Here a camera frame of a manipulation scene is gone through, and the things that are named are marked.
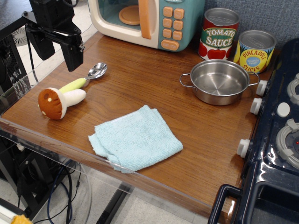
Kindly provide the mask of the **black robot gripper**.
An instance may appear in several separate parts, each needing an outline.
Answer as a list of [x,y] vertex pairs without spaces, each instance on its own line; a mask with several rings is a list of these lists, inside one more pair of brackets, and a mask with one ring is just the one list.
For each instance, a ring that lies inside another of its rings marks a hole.
[[26,34],[42,60],[55,54],[53,42],[61,50],[69,72],[83,63],[84,44],[81,30],[73,23],[77,0],[31,0],[32,10],[25,11]]

